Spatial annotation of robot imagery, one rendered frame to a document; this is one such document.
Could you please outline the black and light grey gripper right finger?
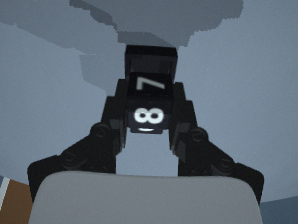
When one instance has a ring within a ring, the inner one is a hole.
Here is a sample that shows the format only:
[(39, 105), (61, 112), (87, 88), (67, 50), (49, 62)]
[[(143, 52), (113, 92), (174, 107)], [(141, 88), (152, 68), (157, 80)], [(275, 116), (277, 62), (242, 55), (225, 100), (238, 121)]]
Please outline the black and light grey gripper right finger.
[[(227, 176), (247, 182), (258, 206), (264, 186), (261, 172), (234, 160), (209, 141), (198, 127), (192, 100), (186, 101), (183, 82), (172, 84), (174, 104), (169, 124), (169, 146), (178, 159), (178, 176)], [(188, 106), (187, 106), (188, 104)], [(212, 171), (212, 174), (211, 174)]]

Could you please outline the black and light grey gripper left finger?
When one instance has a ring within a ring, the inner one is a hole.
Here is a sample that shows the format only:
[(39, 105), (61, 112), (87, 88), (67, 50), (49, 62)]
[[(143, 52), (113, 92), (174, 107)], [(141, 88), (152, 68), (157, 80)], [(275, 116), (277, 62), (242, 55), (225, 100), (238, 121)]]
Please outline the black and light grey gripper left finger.
[(42, 181), (53, 173), (70, 170), (116, 174), (116, 155), (122, 153), (126, 143), (128, 83), (126, 79), (118, 79), (115, 96), (107, 96), (101, 122), (91, 127), (88, 136), (65, 149), (61, 155), (28, 166), (33, 203)]

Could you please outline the black number cube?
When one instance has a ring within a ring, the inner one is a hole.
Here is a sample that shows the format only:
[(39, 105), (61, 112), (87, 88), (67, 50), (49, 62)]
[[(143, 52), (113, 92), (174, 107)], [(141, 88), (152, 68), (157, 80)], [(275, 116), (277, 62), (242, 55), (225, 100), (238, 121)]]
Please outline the black number cube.
[(143, 134), (162, 134), (163, 130), (160, 129), (139, 129), (139, 128), (130, 128), (131, 133), (143, 133)]
[(127, 127), (167, 130), (173, 104), (170, 74), (130, 73), (126, 96)]

